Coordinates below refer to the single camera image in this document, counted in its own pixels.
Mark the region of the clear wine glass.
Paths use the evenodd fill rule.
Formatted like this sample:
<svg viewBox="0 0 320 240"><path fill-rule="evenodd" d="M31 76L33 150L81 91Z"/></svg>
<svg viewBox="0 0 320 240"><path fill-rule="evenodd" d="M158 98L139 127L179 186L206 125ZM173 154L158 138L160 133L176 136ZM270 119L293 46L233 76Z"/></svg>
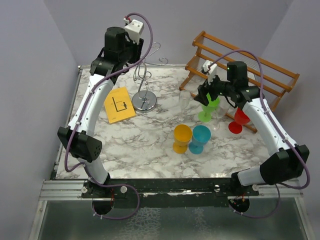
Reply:
<svg viewBox="0 0 320 240"><path fill-rule="evenodd" d="M219 98L219 104L216 110L212 113L212 119L209 124L209 128L212 131L217 131L220 128L220 120L225 116L228 112L230 105L227 103L225 98Z"/></svg>
<svg viewBox="0 0 320 240"><path fill-rule="evenodd" d="M181 112L178 120L180 122L183 122L185 120L184 112L189 105L190 99L191 99L191 93L188 90L181 90L179 92L178 104L181 109Z"/></svg>

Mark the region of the green plastic wine glass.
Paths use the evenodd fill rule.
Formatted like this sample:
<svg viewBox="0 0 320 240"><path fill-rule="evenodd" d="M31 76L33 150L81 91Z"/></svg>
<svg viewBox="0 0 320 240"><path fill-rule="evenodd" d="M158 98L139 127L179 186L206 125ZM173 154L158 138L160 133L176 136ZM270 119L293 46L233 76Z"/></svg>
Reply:
<svg viewBox="0 0 320 240"><path fill-rule="evenodd" d="M210 95L207 94L208 105L202 105L202 111L198 113L198 119L203 123L208 123L212 119L212 112L215 111L219 104L220 99L217 97L215 100L212 100Z"/></svg>

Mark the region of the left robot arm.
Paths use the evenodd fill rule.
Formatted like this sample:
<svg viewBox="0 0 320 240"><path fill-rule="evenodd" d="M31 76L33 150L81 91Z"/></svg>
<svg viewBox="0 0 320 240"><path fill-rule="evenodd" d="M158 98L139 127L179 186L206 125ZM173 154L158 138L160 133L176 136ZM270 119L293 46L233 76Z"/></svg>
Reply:
<svg viewBox="0 0 320 240"><path fill-rule="evenodd" d="M143 47L143 25L109 27L104 34L104 47L90 65L90 77L81 103L66 127L57 135L65 148L65 156L72 155L83 166L93 191L106 197L111 190L109 173L100 159L102 142L94 138L95 126L107 95L115 86L120 74L129 70L128 64L140 60Z"/></svg>

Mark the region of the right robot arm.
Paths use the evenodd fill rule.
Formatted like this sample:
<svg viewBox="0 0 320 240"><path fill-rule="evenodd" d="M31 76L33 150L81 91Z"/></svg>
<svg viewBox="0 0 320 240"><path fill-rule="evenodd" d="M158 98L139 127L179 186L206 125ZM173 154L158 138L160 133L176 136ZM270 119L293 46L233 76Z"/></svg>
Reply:
<svg viewBox="0 0 320 240"><path fill-rule="evenodd" d="M218 96L230 98L253 123L269 154L269 158L260 166L232 174L235 180L229 184L230 191L240 196L250 185L281 184L301 176L310 151L306 145L298 145L286 133L261 94L261 89L249 85L247 65L243 61L228 62L226 81L220 80L216 68L217 65L209 60L204 62L201 71L207 78L198 86L194 100L207 106L208 97L212 100Z"/></svg>

